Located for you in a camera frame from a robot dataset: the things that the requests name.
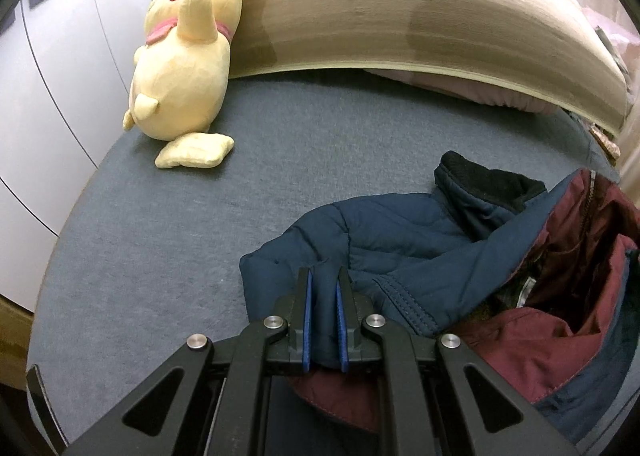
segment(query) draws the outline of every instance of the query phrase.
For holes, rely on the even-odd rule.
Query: triangular cutout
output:
[[[127,411],[122,419],[124,425],[149,436],[158,436],[183,376],[183,369],[172,370],[157,386]]]
[[[522,413],[474,366],[465,368],[465,376],[488,432],[494,434],[522,422]]]

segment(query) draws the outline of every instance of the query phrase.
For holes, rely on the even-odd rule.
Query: pink collar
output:
[[[171,17],[169,19],[165,19],[164,21],[157,24],[155,28],[151,31],[151,33],[146,36],[146,43],[148,45],[151,45],[155,42],[158,42],[164,39],[168,35],[169,30],[171,30],[173,27],[177,25],[178,25],[177,17]],[[233,32],[231,32],[229,27],[222,22],[216,21],[216,29],[222,35],[224,35],[226,40],[229,41],[229,44],[231,44],[231,40],[233,39],[234,34]]]

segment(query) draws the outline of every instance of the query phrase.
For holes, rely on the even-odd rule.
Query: silver bolt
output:
[[[262,324],[270,330],[277,330],[284,324],[284,319],[279,315],[269,315]]]
[[[449,349],[455,349],[460,346],[460,337],[453,333],[446,333],[440,338],[442,345]]]
[[[187,346],[192,350],[201,350],[207,345],[207,337],[202,333],[194,333],[187,339]]]
[[[372,328],[382,328],[386,324],[386,319],[375,313],[367,317],[367,324]]]

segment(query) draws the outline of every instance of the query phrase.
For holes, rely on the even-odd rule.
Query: gray bed sheet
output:
[[[164,144],[124,134],[60,235],[28,363],[39,364],[70,440],[188,335],[240,332],[247,318],[239,258],[306,211],[357,195],[428,192],[449,149],[548,188],[581,166],[617,177],[563,112],[480,106],[359,70],[233,80],[212,131],[232,136],[236,148],[210,170],[158,170]],[[321,426],[293,432],[288,419],[274,420],[268,454],[297,455],[301,443],[310,455],[356,454],[350,443],[372,454],[371,436],[286,393],[281,409]]]

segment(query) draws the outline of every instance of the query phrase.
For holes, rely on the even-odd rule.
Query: plush toy's body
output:
[[[241,9],[242,0],[151,2],[122,125],[171,141],[158,167],[213,167],[234,146],[231,137],[206,131],[225,97]]]

